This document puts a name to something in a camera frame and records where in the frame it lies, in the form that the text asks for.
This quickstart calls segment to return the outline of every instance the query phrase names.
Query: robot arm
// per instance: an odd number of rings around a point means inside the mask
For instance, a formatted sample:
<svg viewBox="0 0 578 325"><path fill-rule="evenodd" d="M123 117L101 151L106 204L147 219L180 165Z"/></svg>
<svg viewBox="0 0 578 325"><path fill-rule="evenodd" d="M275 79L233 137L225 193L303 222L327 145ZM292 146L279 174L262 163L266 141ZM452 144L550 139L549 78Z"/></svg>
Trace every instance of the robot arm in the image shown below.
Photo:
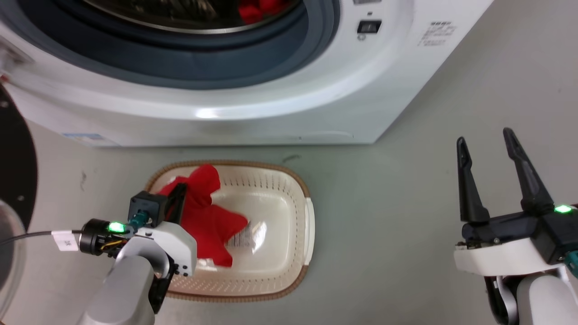
<svg viewBox="0 0 578 325"><path fill-rule="evenodd" d="M578 299L566 269L578 277L578 210L554 207L514 132L505 128L503 134L520 180L523 211L490 218L473 180L465 139L458 139L460 214L466 224L465 241L454 252L456 266L484 276L499 324L575 323Z"/></svg>
<svg viewBox="0 0 578 325"><path fill-rule="evenodd" d="M192 276L197 242L172 222L180 220L184 200L184 191L175 191L133 197L127 224L92 219L84 225L80 250L116 261L78 325L152 325L173 275Z"/></svg>

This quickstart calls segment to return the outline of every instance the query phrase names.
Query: gray floor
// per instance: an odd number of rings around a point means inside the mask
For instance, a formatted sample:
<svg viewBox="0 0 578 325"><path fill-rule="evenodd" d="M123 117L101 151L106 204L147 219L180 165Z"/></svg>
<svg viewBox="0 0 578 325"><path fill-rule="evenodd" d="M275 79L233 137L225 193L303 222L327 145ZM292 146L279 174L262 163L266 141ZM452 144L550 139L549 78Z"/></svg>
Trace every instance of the gray floor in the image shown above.
<svg viewBox="0 0 578 325"><path fill-rule="evenodd" d="M301 286L253 304L167 300L157 324L494 324L482 278L453 264L461 228L455 140L468 140L492 215L520 208L506 126L554 199L578 202L576 12L574 0L496 0L372 146L95 150L31 125L40 161L31 230L122 219L129 197L174 161L282 164L304 178L316 208L315 251ZM30 239L5 322L75 324L109 265Z"/></svg>

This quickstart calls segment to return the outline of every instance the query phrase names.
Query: white washing machine front panel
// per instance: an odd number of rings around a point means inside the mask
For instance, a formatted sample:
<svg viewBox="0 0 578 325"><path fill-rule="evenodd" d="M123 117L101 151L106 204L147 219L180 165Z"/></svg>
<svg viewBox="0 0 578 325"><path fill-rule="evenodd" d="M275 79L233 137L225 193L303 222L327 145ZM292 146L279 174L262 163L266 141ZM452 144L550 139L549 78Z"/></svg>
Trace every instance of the white washing machine front panel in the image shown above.
<svg viewBox="0 0 578 325"><path fill-rule="evenodd" d="M62 61L0 25L33 64L7 89L22 114L95 146L372 143L492 0L343 1L337 33L286 77L226 90L144 86ZM358 34L362 20L381 20Z"/></svg>

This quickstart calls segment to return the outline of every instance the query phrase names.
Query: black cable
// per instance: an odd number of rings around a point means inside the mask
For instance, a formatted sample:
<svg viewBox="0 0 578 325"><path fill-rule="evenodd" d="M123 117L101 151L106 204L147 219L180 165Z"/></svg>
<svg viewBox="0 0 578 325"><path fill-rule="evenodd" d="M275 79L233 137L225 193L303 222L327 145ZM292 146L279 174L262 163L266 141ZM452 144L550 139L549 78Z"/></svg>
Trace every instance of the black cable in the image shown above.
<svg viewBox="0 0 578 325"><path fill-rule="evenodd" d="M72 230L73 234L82 234L82 230ZM38 231L38 232L29 232L24 235L14 236L8 239L4 239L0 242L0 246L3 246L7 243L11 243L17 241L19 239L29 238L29 237L36 237L36 236L45 236L45 235L52 235L52 231Z"/></svg>

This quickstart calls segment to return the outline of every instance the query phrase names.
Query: brown woven basket rim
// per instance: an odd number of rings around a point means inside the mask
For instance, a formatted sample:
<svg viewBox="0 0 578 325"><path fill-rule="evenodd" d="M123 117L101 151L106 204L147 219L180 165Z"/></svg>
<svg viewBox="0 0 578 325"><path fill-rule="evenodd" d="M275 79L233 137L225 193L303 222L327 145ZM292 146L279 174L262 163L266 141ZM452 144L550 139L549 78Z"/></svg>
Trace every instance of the brown woven basket rim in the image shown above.
<svg viewBox="0 0 578 325"><path fill-rule="evenodd" d="M146 183L144 190L150 191L153 184L158 180L158 178L170 170L181 167L196 167L201 165L255 167L284 172L293 177L297 181L306 198L311 197L311 195L309 194L309 189L307 188L307 185L305 185L305 182L301 179L301 177L299 177L299 175L297 175L294 171L290 170L289 168L273 164L266 164L264 162L242 161L242 160L190 160L190 161L174 162L173 164L168 164L162 167L156 173L154 173L150 177L149 181ZM286 295L293 292L293 290L295 290L305 278L305 274L307 273L308 268L309 268L308 265L303 265L303 267L301 268L301 272L299 273L295 281L293 281L293 283L287 288L275 293L257 294L253 296L229 297L229 296L205 296L200 294L187 294L169 290L166 296L182 300L204 301L204 302L254 302L254 301L274 300L285 297Z"/></svg>

